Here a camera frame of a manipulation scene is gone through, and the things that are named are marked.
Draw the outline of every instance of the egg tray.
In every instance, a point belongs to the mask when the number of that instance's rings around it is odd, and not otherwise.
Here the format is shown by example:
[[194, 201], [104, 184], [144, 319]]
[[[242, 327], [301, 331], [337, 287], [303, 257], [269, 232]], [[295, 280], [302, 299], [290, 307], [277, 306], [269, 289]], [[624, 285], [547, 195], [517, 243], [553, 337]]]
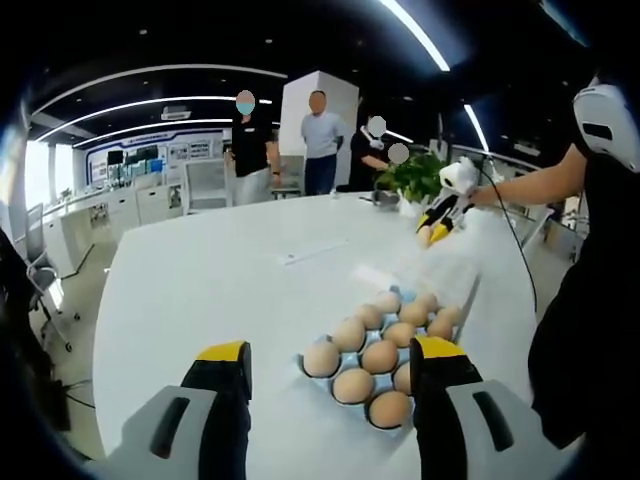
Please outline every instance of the egg tray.
[[[416, 294], [415, 293], [407, 292], [407, 291], [401, 291], [396, 286], [391, 287], [390, 290], [400, 295], [403, 305], [405, 303], [413, 302], [415, 300], [415, 298], [416, 298]], [[429, 322], [432, 322], [433, 319], [435, 318], [435, 316], [436, 316], [435, 313], [430, 313], [429, 314]], [[340, 375], [342, 372], [345, 372], [346, 370], [349, 370], [349, 369], [352, 369], [352, 368], [362, 368], [362, 355], [364, 354], [364, 351], [367, 349], [367, 347], [369, 347], [370, 345], [372, 345], [372, 344], [374, 344], [376, 342], [381, 341], [383, 339], [382, 336], [383, 336], [385, 330], [387, 328], [389, 328], [391, 325], [394, 325], [394, 324], [399, 323], [399, 322], [400, 322], [400, 319], [398, 318], [398, 314], [396, 314], [396, 313], [385, 314], [384, 318], [383, 318], [383, 322], [382, 322], [382, 327], [380, 329], [367, 330], [366, 335], [365, 335], [364, 344], [362, 345], [362, 347], [360, 347], [360, 350], [358, 350], [357, 352], [349, 352], [349, 353], [340, 354], [340, 365], [338, 366], [338, 370], [336, 370], [333, 373], [333, 375], [331, 375], [330, 377], [316, 378], [316, 377], [309, 376], [307, 374], [307, 372], [305, 372], [305, 370], [304, 370], [303, 355], [301, 355], [301, 354], [296, 355], [296, 357], [295, 357], [296, 364], [298, 365], [298, 368], [300, 369], [300, 371], [307, 378], [312, 380], [318, 387], [320, 387], [323, 391], [328, 393], [331, 396], [331, 398], [333, 398], [335, 400], [335, 398], [333, 396], [333, 382], [338, 377], [338, 375]], [[416, 334], [425, 335], [426, 334], [426, 328], [425, 327], [418, 327], [416, 329]], [[331, 336], [330, 335], [323, 335], [322, 337], [318, 338], [313, 343], [321, 343], [321, 342], [325, 342], [325, 341], [331, 341]], [[346, 408], [347, 410], [352, 412], [354, 415], [357, 415], [358, 417], [360, 417], [363, 420], [367, 421], [367, 423], [372, 428], [374, 428], [376, 430], [379, 430], [381, 432], [385, 432], [386, 434], [391, 435], [394, 438], [398, 437], [405, 430], [411, 428], [411, 419], [413, 418], [413, 410], [415, 408], [415, 402], [414, 402], [412, 397], [409, 397], [409, 399], [411, 400], [411, 413], [408, 416], [407, 421], [404, 424], [402, 424], [402, 425], [400, 425], [398, 427], [388, 428], [388, 429], [377, 427], [373, 423], [371, 423], [371, 421], [369, 420], [368, 412], [369, 412], [369, 405], [371, 404], [371, 402], [378, 395], [381, 395], [382, 393], [394, 390], [394, 387], [393, 387], [393, 376], [395, 375], [396, 371], [402, 365], [407, 363], [408, 361], [409, 361], [409, 348], [408, 347], [407, 348], [398, 348], [398, 362], [396, 363], [396, 366], [388, 373], [372, 375], [372, 377], [373, 377], [373, 391], [363, 403], [359, 403], [359, 404], [344, 404], [344, 403], [338, 402], [337, 400], [335, 400], [335, 402], [338, 405], [340, 405], [341, 407]]]

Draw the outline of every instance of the black ceiling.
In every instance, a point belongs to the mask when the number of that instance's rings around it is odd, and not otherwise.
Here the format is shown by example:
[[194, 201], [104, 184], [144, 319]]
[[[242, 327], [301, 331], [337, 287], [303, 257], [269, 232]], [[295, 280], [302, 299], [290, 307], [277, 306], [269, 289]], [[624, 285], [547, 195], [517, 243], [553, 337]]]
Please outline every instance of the black ceiling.
[[[365, 103], [375, 103], [390, 130], [416, 141], [435, 135], [437, 114], [442, 113], [455, 143], [480, 147], [463, 110], [468, 103], [491, 150], [523, 158], [512, 145], [525, 141], [542, 148], [544, 159], [538, 161], [544, 162], [557, 160], [549, 157], [557, 157], [568, 141], [565, 119], [571, 98], [593, 74], [586, 51], [530, 0], [398, 0], [449, 63], [446, 73], [380, 0], [189, 3], [171, 4], [164, 13], [158, 7], [142, 20], [113, 7], [97, 20], [59, 28], [54, 41], [41, 43], [38, 50], [33, 110], [78, 85], [149, 66], [235, 65], [283, 73], [288, 79], [322, 70], [359, 86]], [[43, 113], [66, 122], [152, 98], [235, 97], [249, 89], [273, 101], [260, 108], [278, 121], [287, 81], [221, 69], [146, 72], [87, 87]], [[233, 102], [187, 104], [195, 119], [236, 114]], [[164, 106], [119, 110], [75, 126], [103, 135], [157, 123]], [[47, 130], [33, 123], [30, 138]], [[81, 140], [63, 132], [47, 139]]]

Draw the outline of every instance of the black cable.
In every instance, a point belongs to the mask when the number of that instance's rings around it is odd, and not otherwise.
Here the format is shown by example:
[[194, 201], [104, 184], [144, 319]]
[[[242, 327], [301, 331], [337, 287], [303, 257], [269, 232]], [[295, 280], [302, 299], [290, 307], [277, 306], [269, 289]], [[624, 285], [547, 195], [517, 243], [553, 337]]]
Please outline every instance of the black cable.
[[90, 403], [83, 402], [79, 398], [76, 398], [73, 395], [69, 395], [68, 393], [66, 395], [69, 400], [73, 400], [74, 402], [79, 403], [80, 405], [84, 405], [85, 407], [93, 408], [94, 410], [96, 409], [95, 405], [91, 405]]
[[513, 238], [516, 240], [516, 245], [518, 245], [518, 250], [520, 251], [520, 256], [522, 257], [522, 261], [524, 262], [524, 266], [527, 268], [527, 273], [529, 274], [529, 280], [531, 281], [531, 290], [533, 290], [533, 308], [534, 311], [537, 313], [538, 312], [538, 292], [536, 290], [536, 284], [533, 281], [533, 275], [531, 274], [531, 269], [529, 268], [529, 262], [527, 262], [527, 258], [524, 256], [524, 252], [522, 251], [522, 245], [520, 245], [520, 240], [518, 240], [518, 235], [516, 234], [515, 229], [513, 228], [513, 225], [511, 225], [511, 221], [509, 220], [509, 215], [507, 215], [507, 208], [504, 206], [504, 202], [502, 201], [502, 196], [500, 195], [500, 192], [498, 191], [498, 187], [496, 186], [496, 184], [494, 183], [493, 179], [491, 178], [491, 176], [486, 173], [484, 170], [482, 170], [481, 168], [479, 169], [480, 173], [482, 173], [485, 177], [487, 177], [489, 179], [489, 182], [491, 182], [491, 186], [493, 187], [493, 189], [496, 192], [496, 196], [498, 197], [498, 201], [500, 202], [500, 207], [502, 208], [502, 211], [504, 213], [504, 218], [507, 221], [507, 224], [509, 225], [509, 228], [511, 229], [511, 233], [513, 234]]

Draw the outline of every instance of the white shirt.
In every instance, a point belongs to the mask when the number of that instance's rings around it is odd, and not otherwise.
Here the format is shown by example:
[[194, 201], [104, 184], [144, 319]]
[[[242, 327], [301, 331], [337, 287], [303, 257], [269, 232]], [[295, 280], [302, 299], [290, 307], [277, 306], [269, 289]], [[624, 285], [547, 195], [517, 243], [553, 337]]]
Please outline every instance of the white shirt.
[[315, 116], [310, 113], [302, 120], [302, 138], [307, 144], [307, 158], [321, 158], [338, 152], [338, 137], [344, 137], [339, 115], [327, 112]]

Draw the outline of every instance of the egg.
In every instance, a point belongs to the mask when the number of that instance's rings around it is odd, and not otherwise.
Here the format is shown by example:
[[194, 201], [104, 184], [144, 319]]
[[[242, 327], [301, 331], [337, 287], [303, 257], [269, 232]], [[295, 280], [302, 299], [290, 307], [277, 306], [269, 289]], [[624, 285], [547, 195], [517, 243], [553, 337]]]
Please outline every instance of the egg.
[[369, 420], [379, 428], [399, 427], [411, 414], [411, 400], [402, 392], [386, 392], [369, 406]]
[[382, 313], [398, 313], [400, 310], [400, 295], [396, 292], [380, 292], [376, 295], [373, 305]]
[[333, 382], [333, 396], [340, 403], [362, 403], [372, 391], [373, 377], [362, 368], [342, 372]]
[[411, 395], [411, 369], [410, 363], [402, 365], [393, 375], [393, 388], [406, 395]]
[[418, 244], [423, 248], [429, 248], [431, 246], [431, 228], [429, 226], [424, 226], [418, 233], [416, 233], [416, 238], [418, 239]]
[[431, 292], [421, 292], [416, 297], [416, 302], [421, 303], [429, 312], [438, 310], [438, 298]]
[[364, 325], [355, 317], [344, 320], [331, 334], [331, 341], [341, 352], [357, 352], [364, 345]]
[[391, 340], [398, 348], [407, 348], [409, 342], [416, 334], [416, 327], [410, 323], [394, 323], [382, 334], [385, 340]]
[[330, 377], [340, 366], [340, 352], [331, 342], [311, 345], [305, 352], [302, 366], [310, 377]]
[[427, 335], [444, 338], [450, 342], [453, 338], [453, 325], [446, 318], [435, 319], [427, 328]]
[[369, 373], [387, 373], [398, 363], [398, 349], [390, 340], [369, 345], [362, 355], [362, 367]]
[[447, 320], [451, 325], [457, 327], [462, 323], [462, 310], [455, 305], [450, 305], [448, 307], [444, 307], [443, 309], [438, 311], [436, 315], [437, 319]]
[[421, 327], [429, 319], [429, 310], [420, 302], [407, 303], [400, 309], [398, 315], [401, 322], [410, 323], [415, 327]]
[[360, 320], [368, 330], [376, 330], [382, 326], [382, 311], [369, 303], [360, 305], [353, 316]]

